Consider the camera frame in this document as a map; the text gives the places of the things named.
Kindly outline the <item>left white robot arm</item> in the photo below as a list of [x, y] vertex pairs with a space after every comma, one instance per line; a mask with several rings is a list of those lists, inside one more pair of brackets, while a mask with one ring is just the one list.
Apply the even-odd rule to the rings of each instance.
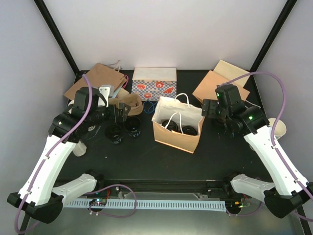
[[76, 92], [72, 104], [54, 118], [39, 161], [25, 185], [18, 192], [9, 194], [9, 204], [48, 224], [58, 217], [67, 203], [84, 194], [104, 192], [103, 175], [92, 170], [62, 186], [54, 185], [68, 156], [86, 153], [87, 148], [81, 139], [90, 127], [106, 120], [126, 120], [130, 106], [121, 101], [109, 104], [104, 90], [82, 87]]

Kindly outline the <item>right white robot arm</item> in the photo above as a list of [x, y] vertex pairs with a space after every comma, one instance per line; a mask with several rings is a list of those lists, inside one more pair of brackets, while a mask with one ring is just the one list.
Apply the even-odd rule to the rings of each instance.
[[313, 185], [293, 165], [275, 136], [265, 113], [245, 106], [237, 86], [219, 86], [216, 98], [204, 99], [202, 116], [224, 124], [231, 133], [243, 135], [272, 178], [265, 182], [238, 174], [222, 185], [225, 196], [246, 194], [263, 202], [278, 218], [284, 218], [313, 196]]

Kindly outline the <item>orange kraft paper bag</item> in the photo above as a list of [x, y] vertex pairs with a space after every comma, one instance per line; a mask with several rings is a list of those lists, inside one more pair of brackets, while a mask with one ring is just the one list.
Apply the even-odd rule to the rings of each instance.
[[180, 102], [178, 97], [160, 97], [155, 113], [152, 117], [155, 141], [194, 153], [201, 136], [204, 117], [201, 108], [189, 103], [185, 93], [186, 102]]

